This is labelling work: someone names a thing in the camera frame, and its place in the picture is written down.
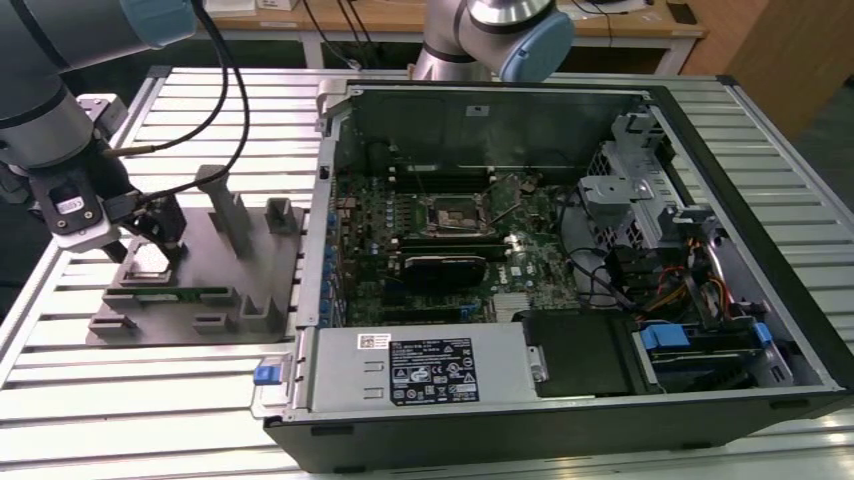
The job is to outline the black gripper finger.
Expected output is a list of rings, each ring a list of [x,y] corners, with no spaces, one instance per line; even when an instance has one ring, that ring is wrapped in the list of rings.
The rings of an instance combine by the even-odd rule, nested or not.
[[[121,243],[120,238],[120,229],[117,227],[112,227],[104,237],[102,245],[100,246],[100,250],[104,252],[108,259],[116,264],[121,264],[124,262],[128,254],[126,247]]]
[[[154,244],[168,261],[177,261],[182,255],[181,237],[186,220],[174,198],[158,198],[141,209],[132,225],[136,234]]]

